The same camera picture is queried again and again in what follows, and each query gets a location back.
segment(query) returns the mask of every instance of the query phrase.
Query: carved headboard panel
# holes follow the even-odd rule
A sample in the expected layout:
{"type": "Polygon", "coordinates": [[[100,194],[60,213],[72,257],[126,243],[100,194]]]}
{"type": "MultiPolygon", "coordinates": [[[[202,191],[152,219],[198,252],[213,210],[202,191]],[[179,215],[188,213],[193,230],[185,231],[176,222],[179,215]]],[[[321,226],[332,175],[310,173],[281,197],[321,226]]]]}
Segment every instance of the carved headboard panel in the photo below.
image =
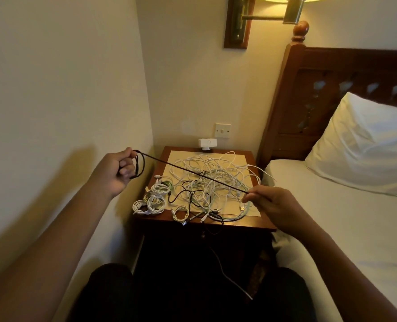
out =
{"type": "Polygon", "coordinates": [[[308,48],[308,23],[287,46],[257,163],[304,160],[350,91],[397,107],[397,51],[308,48]]]}

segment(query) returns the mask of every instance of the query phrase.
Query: person's right arm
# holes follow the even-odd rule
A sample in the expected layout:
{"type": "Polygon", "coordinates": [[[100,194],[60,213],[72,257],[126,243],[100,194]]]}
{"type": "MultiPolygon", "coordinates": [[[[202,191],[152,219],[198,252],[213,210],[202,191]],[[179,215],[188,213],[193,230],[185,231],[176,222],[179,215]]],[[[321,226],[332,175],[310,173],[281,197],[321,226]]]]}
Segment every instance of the person's right arm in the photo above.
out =
{"type": "Polygon", "coordinates": [[[247,201],[252,201],[277,228],[304,245],[344,321],[397,322],[397,309],[307,214],[291,192],[258,185],[244,196],[243,202],[247,201]]]}

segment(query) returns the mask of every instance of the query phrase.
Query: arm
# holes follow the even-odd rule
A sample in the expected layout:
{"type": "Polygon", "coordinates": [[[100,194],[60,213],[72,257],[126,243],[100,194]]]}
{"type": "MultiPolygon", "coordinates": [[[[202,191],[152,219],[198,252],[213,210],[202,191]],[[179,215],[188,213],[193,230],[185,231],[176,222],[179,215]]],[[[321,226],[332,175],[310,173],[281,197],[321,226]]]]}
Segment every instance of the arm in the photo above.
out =
{"type": "Polygon", "coordinates": [[[397,322],[397,309],[307,214],[291,192],[259,185],[244,196],[243,202],[247,201],[252,201],[276,227],[304,245],[344,321],[397,322]]]}
{"type": "Polygon", "coordinates": [[[0,275],[0,321],[50,321],[109,202],[134,175],[136,154],[107,154],[51,225],[0,275]]]}

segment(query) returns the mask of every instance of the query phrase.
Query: hand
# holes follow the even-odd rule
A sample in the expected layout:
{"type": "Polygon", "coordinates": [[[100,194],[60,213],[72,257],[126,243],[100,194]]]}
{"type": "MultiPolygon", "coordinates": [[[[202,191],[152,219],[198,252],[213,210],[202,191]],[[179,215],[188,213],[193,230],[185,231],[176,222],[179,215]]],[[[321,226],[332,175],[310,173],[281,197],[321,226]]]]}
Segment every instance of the hand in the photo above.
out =
{"type": "Polygon", "coordinates": [[[288,190],[257,185],[243,197],[242,202],[248,201],[266,214],[278,229],[295,238],[302,238],[317,226],[288,190]]]}
{"type": "Polygon", "coordinates": [[[116,197],[135,175],[133,158],[136,155],[131,147],[115,154],[106,154],[92,172],[88,183],[97,185],[112,198],[116,197]]]}

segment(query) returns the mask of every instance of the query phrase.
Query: beige wall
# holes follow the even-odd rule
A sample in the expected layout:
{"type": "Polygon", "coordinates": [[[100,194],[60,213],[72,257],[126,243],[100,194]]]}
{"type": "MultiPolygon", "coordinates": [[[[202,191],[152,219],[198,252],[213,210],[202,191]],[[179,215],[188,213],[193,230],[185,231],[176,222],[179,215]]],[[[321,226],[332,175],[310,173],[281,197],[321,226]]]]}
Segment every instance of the beige wall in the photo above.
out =
{"type": "MultiPolygon", "coordinates": [[[[231,123],[222,148],[259,147],[292,26],[254,21],[247,51],[222,48],[227,0],[137,0],[157,152],[195,146],[231,123]]],[[[257,0],[255,14],[282,15],[257,0]]],[[[308,3],[308,46],[397,49],[397,0],[308,3]]]]}
{"type": "MultiPolygon", "coordinates": [[[[0,270],[130,145],[153,146],[135,0],[0,0],[0,270]]],[[[123,222],[143,183],[111,203],[55,320],[97,266],[132,265],[123,222]]]]}

